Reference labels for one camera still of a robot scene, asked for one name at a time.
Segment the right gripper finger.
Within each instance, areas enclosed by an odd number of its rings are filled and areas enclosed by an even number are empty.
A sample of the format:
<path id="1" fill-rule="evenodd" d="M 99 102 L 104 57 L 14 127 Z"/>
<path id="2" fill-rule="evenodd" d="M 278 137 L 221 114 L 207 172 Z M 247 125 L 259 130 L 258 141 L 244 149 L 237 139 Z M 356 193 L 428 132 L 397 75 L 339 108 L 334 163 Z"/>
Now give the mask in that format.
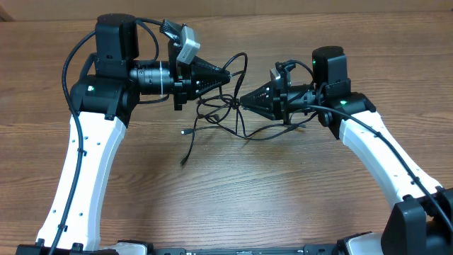
<path id="1" fill-rule="evenodd" d="M 248 110 L 258 115 L 261 115 L 269 120 L 276 120 L 275 114 L 272 107 L 268 106 L 259 106 L 256 103 L 242 103 L 242 107 L 244 110 Z"/>
<path id="2" fill-rule="evenodd" d="M 247 93 L 240 98 L 241 103 L 262 103 L 271 100 L 273 97 L 273 85 L 266 83 L 256 90 Z"/>

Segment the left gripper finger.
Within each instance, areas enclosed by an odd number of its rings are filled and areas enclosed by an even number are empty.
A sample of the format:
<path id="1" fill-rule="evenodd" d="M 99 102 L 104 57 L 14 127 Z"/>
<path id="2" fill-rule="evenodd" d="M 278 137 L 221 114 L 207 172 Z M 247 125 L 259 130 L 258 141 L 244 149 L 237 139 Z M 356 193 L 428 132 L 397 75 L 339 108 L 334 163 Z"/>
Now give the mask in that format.
<path id="1" fill-rule="evenodd" d="M 193 98 L 199 98 L 214 89 L 217 89 L 225 84 L 228 84 L 229 82 L 230 82 L 229 79 L 196 81 L 193 88 Z"/>
<path id="2" fill-rule="evenodd" d="M 193 79 L 196 81 L 219 81 L 223 84 L 230 82 L 230 73 L 208 61 L 194 57 L 193 59 Z"/>

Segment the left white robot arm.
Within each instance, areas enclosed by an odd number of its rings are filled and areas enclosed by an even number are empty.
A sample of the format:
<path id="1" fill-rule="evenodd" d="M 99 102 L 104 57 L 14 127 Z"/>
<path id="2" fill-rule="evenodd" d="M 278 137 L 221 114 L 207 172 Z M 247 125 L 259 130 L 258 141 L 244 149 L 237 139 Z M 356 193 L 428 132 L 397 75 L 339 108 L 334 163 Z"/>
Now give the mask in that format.
<path id="1" fill-rule="evenodd" d="M 132 111 L 141 103 L 173 99 L 180 110 L 188 101 L 219 88 L 231 75 L 198 57 L 194 30 L 160 21 L 168 38 L 168 59 L 139 58 L 138 28 L 151 20 L 130 14 L 98 17 L 89 33 L 96 41 L 73 86 L 63 85 L 71 112 L 69 144 L 55 198 L 34 244 L 17 247 L 33 254 L 151 254 L 150 243 L 120 240 L 101 246 L 100 221 L 111 166 L 129 126 Z"/>

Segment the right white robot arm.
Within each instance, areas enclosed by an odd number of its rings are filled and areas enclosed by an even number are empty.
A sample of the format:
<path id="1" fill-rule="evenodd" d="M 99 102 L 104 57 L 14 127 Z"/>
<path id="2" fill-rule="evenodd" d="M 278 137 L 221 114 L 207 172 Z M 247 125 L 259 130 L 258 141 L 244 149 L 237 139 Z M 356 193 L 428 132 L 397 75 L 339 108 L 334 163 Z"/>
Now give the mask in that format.
<path id="1" fill-rule="evenodd" d="M 376 106 L 351 89 L 347 58 L 339 46 L 312 53 L 311 83 L 294 86 L 296 62 L 278 62 L 271 80 L 240 98 L 270 120 L 290 124 L 293 113 L 315 113 L 322 126 L 365 165 L 391 213 L 384 231 L 365 232 L 335 244 L 305 245 L 303 254 L 451 254 L 452 190 L 425 173 L 386 128 Z"/>

